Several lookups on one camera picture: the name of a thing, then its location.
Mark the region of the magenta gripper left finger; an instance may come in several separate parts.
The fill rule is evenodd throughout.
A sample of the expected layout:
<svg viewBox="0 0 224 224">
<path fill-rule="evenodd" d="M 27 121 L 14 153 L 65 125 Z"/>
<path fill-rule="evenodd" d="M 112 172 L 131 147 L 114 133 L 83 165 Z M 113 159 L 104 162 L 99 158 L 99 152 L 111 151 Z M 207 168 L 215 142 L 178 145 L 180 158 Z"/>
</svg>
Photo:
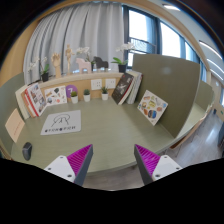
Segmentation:
<svg viewBox="0 0 224 224">
<path fill-rule="evenodd" d="M 60 155 L 46 168 L 56 176 L 82 186 L 93 156 L 93 145 L 87 145 L 69 156 Z"/>
</svg>

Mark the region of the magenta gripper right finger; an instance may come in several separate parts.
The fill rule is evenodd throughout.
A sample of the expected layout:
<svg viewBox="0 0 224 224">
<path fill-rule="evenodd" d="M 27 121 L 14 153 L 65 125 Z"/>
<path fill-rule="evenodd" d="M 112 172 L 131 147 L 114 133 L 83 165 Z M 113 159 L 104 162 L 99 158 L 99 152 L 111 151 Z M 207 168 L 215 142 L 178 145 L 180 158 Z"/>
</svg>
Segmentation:
<svg viewBox="0 0 224 224">
<path fill-rule="evenodd" d="M 134 156 L 145 185 L 181 170 L 168 155 L 159 156 L 137 144 L 134 145 Z"/>
</svg>

